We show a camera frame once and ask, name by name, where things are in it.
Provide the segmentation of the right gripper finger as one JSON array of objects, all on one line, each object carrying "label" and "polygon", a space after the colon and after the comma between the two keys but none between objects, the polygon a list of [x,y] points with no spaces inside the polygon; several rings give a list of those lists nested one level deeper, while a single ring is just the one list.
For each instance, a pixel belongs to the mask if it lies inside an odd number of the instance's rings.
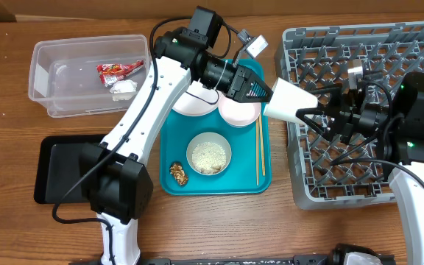
[{"label": "right gripper finger", "polygon": [[328,100],[332,99],[341,99],[342,98],[342,87],[340,83],[326,85],[320,88],[315,88],[311,91],[308,91],[310,94],[314,95],[318,100],[324,99],[328,96]]},{"label": "right gripper finger", "polygon": [[331,123],[321,121],[321,118],[325,118],[326,115],[318,107],[298,109],[296,117],[327,141],[332,141],[336,136]]}]

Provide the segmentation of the white paper cup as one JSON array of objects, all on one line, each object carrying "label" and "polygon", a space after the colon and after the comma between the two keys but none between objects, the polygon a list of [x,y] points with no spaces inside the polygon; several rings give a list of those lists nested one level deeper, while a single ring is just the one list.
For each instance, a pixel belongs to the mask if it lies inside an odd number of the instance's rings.
[{"label": "white paper cup", "polygon": [[318,105],[316,96],[281,78],[277,78],[272,91],[272,98],[264,107],[264,115],[270,118],[305,125],[296,112]]}]

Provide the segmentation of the white tissue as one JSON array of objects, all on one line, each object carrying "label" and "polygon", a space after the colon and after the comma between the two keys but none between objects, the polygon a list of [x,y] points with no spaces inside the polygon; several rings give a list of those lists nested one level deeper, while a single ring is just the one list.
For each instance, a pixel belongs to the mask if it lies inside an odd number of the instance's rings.
[{"label": "white tissue", "polygon": [[137,94],[138,84],[130,79],[121,80],[113,84],[110,88],[113,101],[126,101],[130,100]]}]

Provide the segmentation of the red snack wrapper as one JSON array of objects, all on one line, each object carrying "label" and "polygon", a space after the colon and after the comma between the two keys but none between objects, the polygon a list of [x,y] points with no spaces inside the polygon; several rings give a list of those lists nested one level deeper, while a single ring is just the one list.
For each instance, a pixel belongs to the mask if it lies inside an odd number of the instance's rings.
[{"label": "red snack wrapper", "polygon": [[125,80],[144,67],[143,60],[137,60],[131,64],[106,63],[96,67],[101,83],[110,87],[118,81]]}]

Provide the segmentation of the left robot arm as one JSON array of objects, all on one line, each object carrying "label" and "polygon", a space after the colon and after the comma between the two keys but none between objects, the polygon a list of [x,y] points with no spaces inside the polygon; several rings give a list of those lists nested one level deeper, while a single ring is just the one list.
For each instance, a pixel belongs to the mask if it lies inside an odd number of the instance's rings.
[{"label": "left robot arm", "polygon": [[242,53],[256,58],[268,45],[264,36],[237,33],[242,47],[233,62],[211,54],[227,24],[216,12],[197,7],[188,26],[152,35],[152,62],[139,92],[119,123],[97,145],[86,144],[79,157],[82,195],[100,223],[101,264],[136,264],[138,219],[153,183],[146,170],[152,145],[176,101],[197,81],[235,102],[268,102],[272,90],[251,69],[239,64]]}]

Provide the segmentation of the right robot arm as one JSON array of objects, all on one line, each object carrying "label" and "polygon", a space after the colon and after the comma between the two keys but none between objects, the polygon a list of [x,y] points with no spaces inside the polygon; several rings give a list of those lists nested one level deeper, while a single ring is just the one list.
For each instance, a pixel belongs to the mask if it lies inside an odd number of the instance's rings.
[{"label": "right robot arm", "polygon": [[381,78],[364,71],[348,92],[340,84],[313,90],[329,100],[298,109],[296,117],[328,141],[339,135],[348,144],[356,133],[364,144],[376,141],[371,161],[381,164],[395,195],[408,262],[424,264],[424,73],[405,74],[394,96]]}]

